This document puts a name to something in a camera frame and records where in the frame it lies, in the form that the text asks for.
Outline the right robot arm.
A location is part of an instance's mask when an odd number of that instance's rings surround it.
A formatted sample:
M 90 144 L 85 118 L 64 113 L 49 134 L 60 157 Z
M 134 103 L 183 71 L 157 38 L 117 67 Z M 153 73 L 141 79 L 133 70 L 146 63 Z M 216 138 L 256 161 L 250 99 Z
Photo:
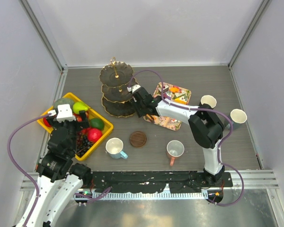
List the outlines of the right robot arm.
M 208 104 L 178 104 L 161 96 L 153 97 L 139 85 L 128 87 L 127 90 L 133 97 L 131 104 L 139 117 L 169 117 L 189 125 L 193 138 L 203 149 L 205 182 L 209 186 L 216 186 L 221 182 L 225 166 L 221 161 L 219 144 L 223 138 L 224 125 Z

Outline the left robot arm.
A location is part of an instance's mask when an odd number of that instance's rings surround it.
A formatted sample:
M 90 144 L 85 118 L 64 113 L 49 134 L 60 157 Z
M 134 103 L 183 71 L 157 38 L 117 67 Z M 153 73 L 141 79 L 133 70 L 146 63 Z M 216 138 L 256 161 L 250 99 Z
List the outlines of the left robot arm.
M 48 152 L 38 165 L 37 180 L 33 180 L 35 195 L 18 227 L 53 227 L 70 199 L 79 188 L 91 185 L 91 169 L 73 164 L 77 150 L 77 134 L 89 127 L 84 111 L 81 121 L 66 112 L 49 111 L 46 121 L 53 127 L 47 142 Z

